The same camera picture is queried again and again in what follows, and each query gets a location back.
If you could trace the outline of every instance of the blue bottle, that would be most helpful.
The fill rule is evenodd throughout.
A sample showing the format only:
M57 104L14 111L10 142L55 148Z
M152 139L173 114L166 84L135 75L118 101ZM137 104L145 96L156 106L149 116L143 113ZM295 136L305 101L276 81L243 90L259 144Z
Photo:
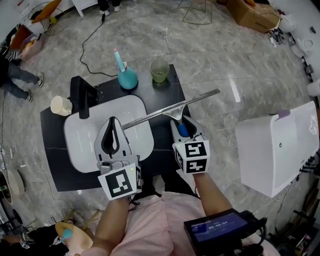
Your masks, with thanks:
M122 88L130 90L137 86L138 77L136 72L126 62L121 60L118 50L114 49L114 56L118 63L118 81Z

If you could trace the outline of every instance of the screen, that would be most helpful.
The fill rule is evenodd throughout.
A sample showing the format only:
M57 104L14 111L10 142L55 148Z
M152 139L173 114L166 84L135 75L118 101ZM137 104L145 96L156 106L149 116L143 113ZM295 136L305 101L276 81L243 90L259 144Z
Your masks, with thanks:
M210 240L245 226L247 222L238 214L231 212L224 216L198 223L191 230L198 242Z

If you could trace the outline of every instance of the sink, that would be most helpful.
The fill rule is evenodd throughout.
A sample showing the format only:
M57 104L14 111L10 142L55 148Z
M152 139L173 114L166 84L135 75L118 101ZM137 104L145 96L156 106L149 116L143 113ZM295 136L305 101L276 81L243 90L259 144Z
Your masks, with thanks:
M80 119L79 113L70 115L64 123L64 137L74 168L82 173L98 171L95 140L102 125L110 117L116 117L122 125L147 115L143 101L134 95L116 98L89 109L88 119ZM131 151L146 159L154 148L154 137L149 121L124 130Z

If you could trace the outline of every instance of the power cord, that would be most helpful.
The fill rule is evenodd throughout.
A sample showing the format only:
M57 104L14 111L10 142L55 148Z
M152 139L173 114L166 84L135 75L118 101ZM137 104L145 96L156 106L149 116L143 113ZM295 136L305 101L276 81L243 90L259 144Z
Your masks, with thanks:
M284 197L283 197L283 199L282 199L282 202L281 202L281 204L280 204L280 207L279 207L279 209L278 209L278 211L277 211L277 213L276 213L275 219L274 219L274 230L275 230L275 232L276 232L277 234L279 234L279 231L278 231L278 229L277 229L277 218L278 218L279 213L281 212L282 206L284 205L285 198L286 198L286 196L288 195L290 189L293 187L293 184L294 184L294 183L291 181L291 186L286 190L286 193L285 193L285 195L284 195Z
M85 54L85 47L84 47L85 42L88 41L92 37L92 35L104 24L105 18L106 18L106 15L103 14L102 17L101 17L101 25L98 26L95 29L95 31L93 31L92 34L82 43L82 54L81 54L81 57L80 57L80 62L86 66L86 69L89 71L90 74L102 74L102 75L105 75L107 77L113 78L113 77L116 77L117 75L116 74L115 75L109 75L109 74L106 74L106 73L103 73L103 72L91 72L89 67L88 67L88 65L85 62L82 61L82 57Z
M50 186L48 177L47 177L46 173L44 172L44 170L40 169L40 170L34 171L34 172L32 172L32 173L34 174L34 173L38 173L38 172L43 172L43 174L45 175L46 181L48 182L48 186L49 186L49 189L50 189L50 194L51 194L52 199L53 199L54 201L56 201L56 202L64 202L64 203L68 206L68 208L69 208L70 210L72 210L72 208L70 207L70 205L69 205L65 200L55 199L55 198L54 198L54 196L53 196L53 194L52 194L52 190L51 190L51 186ZM66 218L66 216L65 216L64 213L63 213L63 209L66 209L66 208L67 208L67 207L62 207L62 208L61 208L61 214L62 214L62 216L63 216L64 218ZM84 219L79 213L77 213L77 212L75 212L75 211L74 211L73 213L76 214L76 215L78 215L78 216L82 219L82 223L80 223L79 226L84 226L84 225L85 225L85 219ZM101 217L95 219L95 220L92 221L91 223L97 222L97 221L99 221L100 219L101 219Z
M264 225L262 228L259 228L259 230L261 232L261 240L258 243L258 245L260 246L263 243L263 241L266 239L266 236L267 236L267 227L266 227L266 225Z

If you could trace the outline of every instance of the gray tiled floor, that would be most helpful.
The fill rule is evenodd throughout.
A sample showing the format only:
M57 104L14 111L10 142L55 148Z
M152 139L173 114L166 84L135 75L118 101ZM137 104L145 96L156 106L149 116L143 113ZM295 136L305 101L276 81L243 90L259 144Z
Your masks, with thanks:
M308 102L303 65L288 45L273 48L267 35L238 26L222 5L213 4L212 24L199 26L181 22L186 10L177 9L178 4L177 0L124 1L120 12L111 12L88 40L83 59L93 71L115 75L116 47L144 84L151 82L151 61L162 56L174 64L186 98L219 88L220 94L189 106L210 139L210 175L237 210L266 216L268 230L273 232L286 190L271 199L241 184L235 125ZM57 192L41 133L40 112L50 106L54 96L69 96L72 77L82 76L93 86L111 79L89 74L79 61L82 42L101 22L97 6L85 10L84 15L80 18L73 11L70 17L60 20L64 31L49 37L43 51L21 65L45 76L41 89L17 81L22 88L32 90L33 102L9 94L5 98L3 147L9 152L11 140L15 147L14 158L6 156L5 160L9 168L18 167L27 188L24 195L13 200L25 224L34 219L39 225L52 223L51 216L59 220L61 208L66 206L52 199L46 177L38 170L48 176L54 198L66 200L86 219L107 203L102 189L84 190L81 195L76 191ZM189 18L208 17L196 13ZM231 89L233 83L240 94L238 103ZM287 222L293 209L300 209L312 181L303 174L298 183L294 182L278 217L279 227Z

